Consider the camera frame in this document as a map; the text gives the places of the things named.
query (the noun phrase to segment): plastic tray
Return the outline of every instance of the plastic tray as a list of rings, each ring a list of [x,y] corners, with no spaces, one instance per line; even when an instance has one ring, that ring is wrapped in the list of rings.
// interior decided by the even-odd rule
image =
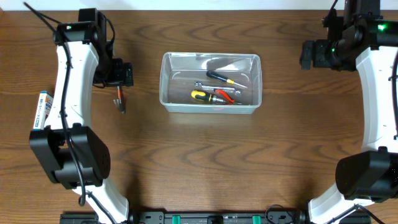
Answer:
[[[201,90],[195,82],[204,85],[232,86],[206,76],[214,70],[248,88],[240,96],[229,94],[242,105],[212,105],[191,97],[192,90]],[[178,53],[163,56],[160,72],[160,102],[169,112],[251,114],[261,105],[261,63],[254,54]]]

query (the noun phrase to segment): wood grain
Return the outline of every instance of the wood grain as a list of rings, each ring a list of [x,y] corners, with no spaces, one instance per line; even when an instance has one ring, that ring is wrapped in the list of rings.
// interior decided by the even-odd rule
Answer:
[[[104,13],[116,29],[116,56],[133,63],[135,86],[125,88],[125,115],[114,108],[114,89],[95,89],[93,128],[132,208],[303,207],[333,184],[339,159],[360,151],[358,73],[300,69],[303,41],[326,37],[325,11]],[[77,20],[76,11],[46,14]],[[398,20],[396,12],[384,15]],[[51,184],[29,148],[39,91],[55,86],[55,47],[31,13],[0,18],[0,223],[58,223],[65,211],[91,208]],[[262,106],[253,115],[168,113],[159,103],[166,52],[258,54]],[[398,221],[392,200],[370,210],[386,223]]]

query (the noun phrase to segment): black cable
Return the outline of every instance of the black cable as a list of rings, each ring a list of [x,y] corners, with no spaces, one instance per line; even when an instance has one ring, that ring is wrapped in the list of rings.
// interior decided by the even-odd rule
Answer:
[[[394,109],[394,118],[396,121],[396,131],[397,131],[397,135],[394,136],[394,139],[396,139],[398,137],[397,67],[398,67],[398,52],[394,59],[394,64],[392,66],[392,75],[391,75],[392,107]]]
[[[347,211],[343,212],[342,214],[340,214],[339,216],[332,218],[328,223],[326,224],[332,224],[335,221],[344,218],[345,216],[349,215],[353,210],[363,210],[364,212],[366,212],[370,217],[372,217],[374,219],[374,221],[376,221],[378,224],[385,224],[384,222],[382,222],[377,216],[375,216],[373,213],[371,213],[367,208],[365,208],[362,205],[358,205],[355,204],[354,206],[352,206],[351,208],[347,209]]]
[[[85,187],[85,181],[83,178],[83,173],[81,171],[80,164],[78,162],[78,158],[76,155],[76,152],[72,146],[71,139],[69,137],[69,134],[67,132],[67,121],[66,121],[66,115],[65,115],[65,101],[67,97],[67,90],[68,90],[68,84],[69,84],[69,74],[70,74],[70,69],[72,67],[72,64],[70,62],[70,54],[67,49],[67,46],[65,45],[64,38],[61,37],[61,35],[55,31],[55,29],[42,17],[42,14],[37,12],[35,9],[33,9],[30,5],[28,5],[26,2],[24,2],[24,5],[28,7],[39,19],[41,19],[49,28],[50,30],[57,36],[57,39],[59,39],[61,46],[63,47],[65,51],[65,55],[67,57],[67,73],[65,75],[65,82],[63,84],[63,90],[62,90],[62,96],[61,96],[61,110],[60,110],[60,115],[61,115],[61,122],[62,122],[62,129],[63,129],[63,135],[65,137],[65,141],[67,142],[68,148],[70,155],[72,156],[73,163],[75,163],[76,169],[78,171],[79,175],[79,180],[80,180],[80,186],[81,186],[81,196],[79,198],[79,204],[80,206],[84,206],[86,203],[86,187]]]
[[[378,224],[384,224],[384,222],[382,222],[377,216],[375,216],[373,213],[371,213],[371,211],[369,211],[367,208],[365,208],[362,205],[354,205],[354,207],[362,209],[364,212],[366,212],[370,217],[372,217],[374,219],[374,221],[376,221]]]
[[[47,25],[47,26],[50,28],[50,30],[51,30],[53,33],[56,33],[54,27],[52,27],[52,26],[49,24],[49,22],[47,22],[47,21],[42,17],[42,14],[41,14],[41,13],[37,12],[37,11],[36,11],[35,9],[33,9],[30,5],[28,5],[26,2],[24,2],[24,5],[25,5],[28,9],[30,9],[39,19],[41,19],[41,20],[45,23],[45,25]]]
[[[97,88],[105,88],[105,86],[98,86],[98,85],[95,85],[95,84],[93,84],[93,87],[97,87]]]
[[[272,207],[281,207],[283,210],[285,210],[285,212],[286,212],[291,218],[293,218],[293,215],[291,215],[291,214],[286,210],[285,207],[283,207],[283,206],[281,206],[281,205],[279,205],[279,204],[273,204],[273,205],[271,205],[270,207],[268,207],[267,210],[266,210],[266,219],[267,219],[267,221],[268,221],[269,223],[275,224],[275,223],[274,223],[273,221],[271,221],[271,220],[269,219],[269,217],[268,217],[268,210],[269,210],[270,208],[272,208]]]
[[[93,193],[91,192],[87,192],[87,196],[91,199],[93,199],[94,203],[98,206],[98,208],[105,213],[105,215],[107,216],[107,218],[109,220],[111,220],[112,224],[116,224],[116,221],[113,220],[113,217],[111,216],[111,214],[109,214],[109,212],[102,206],[102,204],[98,201],[98,199],[93,195]]]
[[[53,21],[53,22],[55,22],[55,23],[57,23],[57,24],[60,24],[60,23],[61,23],[60,21],[58,21],[58,20],[56,20],[56,19],[53,19],[53,18],[51,18],[50,16],[46,16],[45,14],[42,14],[41,12],[39,12],[39,14],[40,14],[42,17],[44,17],[44,18],[46,18],[46,19],[49,19],[49,20],[51,20],[51,21]]]
[[[335,8],[335,6],[336,6],[337,2],[338,2],[338,0],[335,0],[335,1],[334,1],[334,3],[331,5],[331,8],[330,8],[329,14],[331,13],[331,11],[332,11],[332,10],[334,10],[334,8]]]
[[[111,30],[112,30],[112,33],[113,33],[112,39],[111,39],[111,41],[109,42],[109,44],[107,44],[107,45],[112,46],[113,43],[114,43],[114,37],[115,37],[114,27],[113,27],[113,25],[112,25],[112,22],[111,22],[109,19],[107,19],[106,17],[105,17],[105,19],[107,20],[107,22],[108,22],[109,25],[111,26]]]
[[[342,214],[338,215],[337,217],[332,218],[327,224],[332,224],[335,221],[339,220],[340,218],[344,218],[345,216],[350,214],[353,210],[355,210],[355,206],[352,206],[351,208],[347,209],[345,212],[343,212]]]

